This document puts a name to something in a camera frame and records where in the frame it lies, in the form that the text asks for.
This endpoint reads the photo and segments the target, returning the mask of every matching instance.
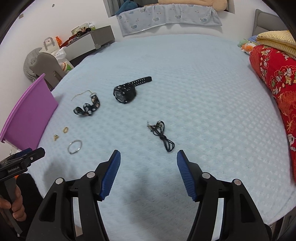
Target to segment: gray chair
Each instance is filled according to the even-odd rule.
[[[38,76],[45,73],[45,80],[51,91],[66,75],[57,59],[49,53],[39,53],[37,58],[31,60],[29,68]]]

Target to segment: light blue bedsheet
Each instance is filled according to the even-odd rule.
[[[118,149],[121,166],[99,203],[110,240],[186,240],[197,203],[177,168],[183,149],[217,179],[242,180],[263,220],[278,220],[296,206],[289,148],[279,111],[248,57],[236,42],[194,34],[126,40],[87,57],[52,92],[59,106],[39,144],[46,155],[29,168],[41,194],[58,177],[95,170]],[[115,100],[115,86],[145,76],[152,82],[136,87],[131,103]],[[71,99],[86,90],[97,93],[101,106],[91,117],[77,116],[73,109],[91,99],[87,93]],[[146,127],[158,120],[176,144],[171,153]],[[76,139],[83,146],[70,155]]]

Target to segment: yellow folded blanket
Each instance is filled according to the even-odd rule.
[[[281,50],[296,59],[296,42],[288,30],[258,34],[256,42]]]

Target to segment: beige pillow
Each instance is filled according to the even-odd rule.
[[[193,4],[213,7],[216,11],[227,8],[227,0],[158,0],[159,4]]]

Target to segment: human hand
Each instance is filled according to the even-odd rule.
[[[25,213],[25,208],[22,204],[22,194],[18,186],[16,186],[15,188],[15,196],[16,196],[16,199],[12,205],[7,200],[0,198],[0,212],[10,226],[12,226],[12,224],[8,221],[8,218],[4,214],[3,209],[11,208],[13,211],[13,214],[12,214],[13,218],[19,222],[25,221],[27,218],[27,215]]]

